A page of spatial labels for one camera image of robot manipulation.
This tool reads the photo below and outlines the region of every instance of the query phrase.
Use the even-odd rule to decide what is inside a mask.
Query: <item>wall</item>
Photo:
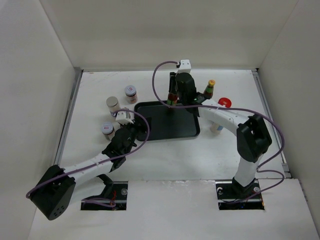
[[[72,64],[90,70],[257,68],[297,0],[41,0]]]
[[[57,149],[74,69],[38,0],[0,0],[0,235],[27,239],[25,198]]]
[[[320,1],[300,0],[259,74],[272,116],[286,139],[285,156],[299,178],[320,231]]]

